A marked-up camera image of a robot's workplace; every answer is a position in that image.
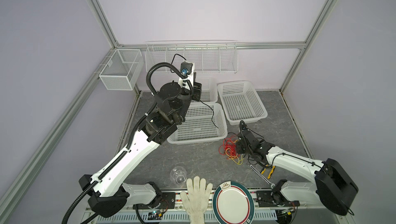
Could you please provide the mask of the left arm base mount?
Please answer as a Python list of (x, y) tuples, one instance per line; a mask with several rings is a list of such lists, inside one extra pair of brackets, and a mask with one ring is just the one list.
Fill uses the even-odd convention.
[(156, 196), (149, 204), (137, 204), (139, 210), (149, 209), (174, 209), (176, 204), (175, 192), (164, 192), (160, 196)]

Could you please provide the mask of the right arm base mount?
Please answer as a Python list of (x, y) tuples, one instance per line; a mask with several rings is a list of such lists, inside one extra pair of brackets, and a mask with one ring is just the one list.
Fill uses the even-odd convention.
[(280, 193), (273, 193), (272, 190), (265, 189), (256, 191), (256, 202), (259, 207), (299, 207), (299, 201), (289, 201)]

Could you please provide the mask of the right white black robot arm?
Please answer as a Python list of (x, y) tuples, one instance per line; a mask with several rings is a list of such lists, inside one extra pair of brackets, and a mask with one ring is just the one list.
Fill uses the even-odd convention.
[(331, 212), (346, 216), (353, 215), (351, 205), (359, 191), (358, 186), (336, 160), (326, 161), (302, 157), (258, 138), (244, 121), (239, 123), (236, 151), (247, 156), (263, 169), (283, 168), (304, 179), (305, 183), (296, 183), (282, 179), (278, 183), (266, 182), (271, 188), (264, 202), (275, 206), (284, 206), (296, 202), (322, 205)]

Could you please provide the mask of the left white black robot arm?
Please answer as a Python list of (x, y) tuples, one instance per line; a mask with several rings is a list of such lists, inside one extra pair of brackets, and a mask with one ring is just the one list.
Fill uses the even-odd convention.
[[(151, 77), (162, 67), (176, 73), (179, 80), (168, 82), (157, 91), (151, 83)], [(125, 180), (147, 155), (185, 121), (191, 102), (200, 100), (202, 85), (195, 82), (196, 75), (195, 64), (188, 61), (182, 62), (180, 69), (167, 62), (155, 64), (149, 69), (146, 83), (154, 96), (153, 105), (134, 126), (129, 141), (114, 158), (98, 172), (80, 178), (79, 184), (83, 191), (66, 211), (62, 219), (64, 224), (87, 195), (94, 214), (84, 221), (86, 224), (97, 216), (111, 217), (128, 205), (160, 206), (163, 193), (155, 183), (132, 185)]]

